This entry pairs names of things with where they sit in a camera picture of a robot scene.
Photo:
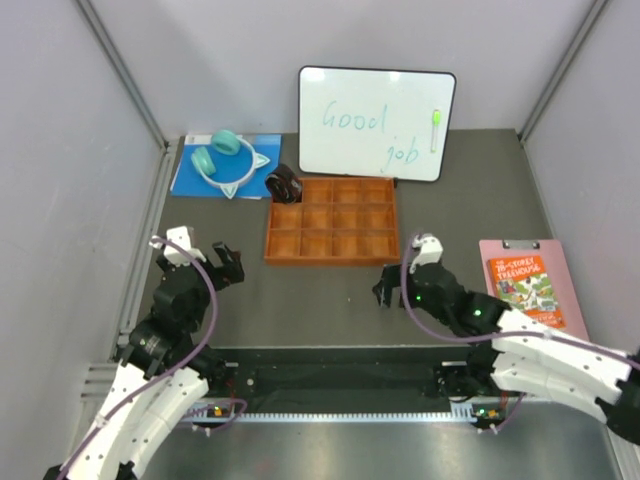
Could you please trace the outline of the red patterned necktie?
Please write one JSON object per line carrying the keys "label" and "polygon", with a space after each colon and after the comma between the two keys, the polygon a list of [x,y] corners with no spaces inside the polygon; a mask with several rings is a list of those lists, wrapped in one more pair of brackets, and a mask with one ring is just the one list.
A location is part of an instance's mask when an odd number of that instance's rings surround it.
{"label": "red patterned necktie", "polygon": [[279,164],[266,176],[265,186],[275,203],[294,204],[302,199],[303,183],[285,164]]}

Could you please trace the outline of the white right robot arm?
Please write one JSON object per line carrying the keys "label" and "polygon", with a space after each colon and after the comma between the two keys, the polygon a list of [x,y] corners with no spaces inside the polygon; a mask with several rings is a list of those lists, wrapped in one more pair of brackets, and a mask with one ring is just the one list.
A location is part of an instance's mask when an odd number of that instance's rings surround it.
{"label": "white right robot arm", "polygon": [[384,267],[372,292],[388,307],[400,291],[409,315],[422,309],[471,345],[466,380],[476,394],[496,389],[581,411],[629,443],[639,442],[639,356],[547,327],[506,302],[465,289],[439,263]]}

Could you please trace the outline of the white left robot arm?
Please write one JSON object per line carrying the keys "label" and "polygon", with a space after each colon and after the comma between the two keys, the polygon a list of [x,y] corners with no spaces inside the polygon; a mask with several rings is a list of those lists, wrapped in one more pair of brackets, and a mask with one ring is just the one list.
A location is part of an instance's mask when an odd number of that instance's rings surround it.
{"label": "white left robot arm", "polygon": [[244,281],[241,255],[225,243],[212,248],[219,265],[188,240],[155,237],[162,271],[149,312],[119,352],[109,393],[82,443],[48,479],[139,479],[173,428],[195,414],[193,404],[228,385],[224,360],[193,334],[218,293]]}

